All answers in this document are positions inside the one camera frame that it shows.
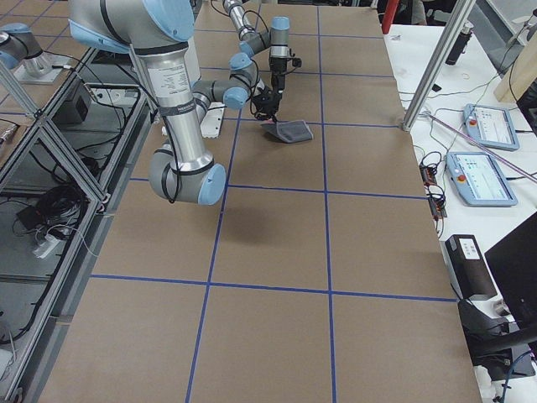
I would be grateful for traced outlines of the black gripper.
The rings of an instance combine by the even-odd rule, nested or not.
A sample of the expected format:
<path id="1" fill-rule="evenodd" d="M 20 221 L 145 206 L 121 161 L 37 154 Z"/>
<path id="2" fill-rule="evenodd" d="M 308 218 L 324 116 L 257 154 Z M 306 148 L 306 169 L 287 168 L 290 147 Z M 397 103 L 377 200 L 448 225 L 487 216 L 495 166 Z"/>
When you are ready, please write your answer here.
<path id="1" fill-rule="evenodd" d="M 279 103 L 280 94 L 273 94 L 273 90 L 269 87 L 257 88 L 253 97 L 253 116 L 258 121 L 269 120 L 271 123 L 277 123 Z"/>
<path id="2" fill-rule="evenodd" d="M 271 72 L 271 85 L 273 94 L 283 94 L 288 69 L 289 57 L 270 56 L 268 59 Z"/>

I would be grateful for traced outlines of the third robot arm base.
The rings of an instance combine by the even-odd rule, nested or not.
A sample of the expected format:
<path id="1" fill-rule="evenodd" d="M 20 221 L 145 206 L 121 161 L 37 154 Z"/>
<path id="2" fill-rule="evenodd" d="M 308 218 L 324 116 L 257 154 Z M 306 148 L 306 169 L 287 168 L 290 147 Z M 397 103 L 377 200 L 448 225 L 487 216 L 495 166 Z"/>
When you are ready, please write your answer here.
<path id="1" fill-rule="evenodd" d="M 23 83 L 51 84 L 60 74 L 30 27 L 22 23 L 1 27 L 1 62 Z"/>

